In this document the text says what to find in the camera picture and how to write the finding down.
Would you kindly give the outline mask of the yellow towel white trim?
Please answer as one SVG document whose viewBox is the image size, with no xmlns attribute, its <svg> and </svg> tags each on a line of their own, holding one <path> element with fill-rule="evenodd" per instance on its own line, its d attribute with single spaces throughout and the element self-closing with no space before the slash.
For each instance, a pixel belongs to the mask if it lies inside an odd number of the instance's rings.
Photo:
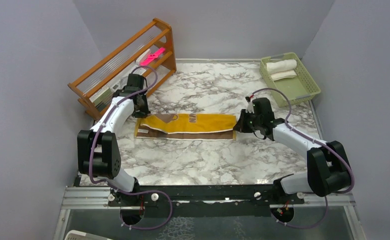
<svg viewBox="0 0 390 240">
<path fill-rule="evenodd" d="M 177 141 L 234 141 L 235 115 L 212 113 L 156 113 L 140 118 L 134 137 Z"/>
</svg>

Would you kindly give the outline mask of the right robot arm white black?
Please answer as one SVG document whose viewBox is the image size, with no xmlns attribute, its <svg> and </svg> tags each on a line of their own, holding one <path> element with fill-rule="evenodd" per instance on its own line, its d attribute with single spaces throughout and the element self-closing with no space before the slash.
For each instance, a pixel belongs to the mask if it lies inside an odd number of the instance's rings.
<svg viewBox="0 0 390 240">
<path fill-rule="evenodd" d="M 290 174 L 273 181 L 272 199 L 283 204 L 297 193 L 313 193 L 325 197 L 339 191 L 350 191 L 354 177 L 343 145 L 307 135 L 283 118 L 276 118 L 268 98 L 247 96 L 248 103 L 240 112 L 233 130 L 260 133 L 260 139 L 278 142 L 306 160 L 304 173 Z"/>
</svg>

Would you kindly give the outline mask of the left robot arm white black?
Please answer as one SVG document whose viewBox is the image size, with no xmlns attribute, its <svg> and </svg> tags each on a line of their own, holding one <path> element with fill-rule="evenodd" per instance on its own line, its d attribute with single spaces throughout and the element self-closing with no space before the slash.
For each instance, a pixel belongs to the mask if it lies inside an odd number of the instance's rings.
<svg viewBox="0 0 390 240">
<path fill-rule="evenodd" d="M 78 171 L 93 183 L 105 182 L 121 192 L 127 205 L 140 200 L 139 184 L 121 168 L 116 132 L 129 117 L 146 118 L 151 112 L 147 101 L 148 82 L 140 74 L 130 73 L 126 85 L 113 93 L 111 104 L 102 118 L 89 130 L 77 135 Z"/>
</svg>

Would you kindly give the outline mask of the white terry towel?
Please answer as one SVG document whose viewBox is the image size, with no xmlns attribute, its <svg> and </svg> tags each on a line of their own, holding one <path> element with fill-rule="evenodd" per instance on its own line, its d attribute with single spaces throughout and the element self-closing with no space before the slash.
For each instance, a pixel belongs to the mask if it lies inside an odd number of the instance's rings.
<svg viewBox="0 0 390 240">
<path fill-rule="evenodd" d="M 293 78 L 297 74 L 295 68 L 298 63 L 295 59 L 281 60 L 277 62 L 267 62 L 266 71 L 273 81 L 278 81 L 287 78 Z"/>
</svg>

